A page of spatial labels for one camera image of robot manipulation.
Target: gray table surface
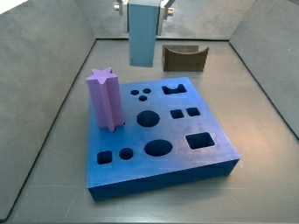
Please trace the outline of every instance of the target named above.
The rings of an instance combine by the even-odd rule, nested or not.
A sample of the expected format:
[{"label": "gray table surface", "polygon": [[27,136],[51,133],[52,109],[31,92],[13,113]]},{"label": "gray table surface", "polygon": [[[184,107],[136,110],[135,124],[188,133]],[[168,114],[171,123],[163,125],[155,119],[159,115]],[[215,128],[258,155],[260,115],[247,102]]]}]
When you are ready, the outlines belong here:
[{"label": "gray table surface", "polygon": [[[203,73],[166,73],[163,44],[210,47]],[[228,42],[158,41],[153,68],[128,66],[125,40],[97,41],[63,105],[8,223],[299,222],[299,143]],[[93,202],[85,187],[91,69],[120,83],[187,76],[242,160],[211,178]]]}]

